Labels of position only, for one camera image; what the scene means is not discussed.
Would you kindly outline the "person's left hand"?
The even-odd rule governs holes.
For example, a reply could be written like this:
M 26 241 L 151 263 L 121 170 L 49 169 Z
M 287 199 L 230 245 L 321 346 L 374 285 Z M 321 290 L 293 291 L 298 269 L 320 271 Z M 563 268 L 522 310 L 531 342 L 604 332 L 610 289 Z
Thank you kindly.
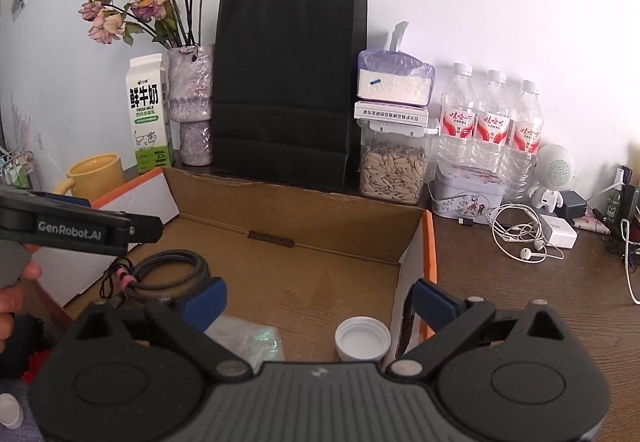
M 24 269 L 21 277 L 26 280 L 38 280 L 42 274 L 40 266 L 32 261 L 32 253 L 28 246 L 21 246 Z M 14 332 L 14 315 L 22 310 L 25 301 L 23 285 L 17 281 L 13 286 L 3 288 L 0 295 L 0 337 L 1 351 L 6 348 L 6 343 Z

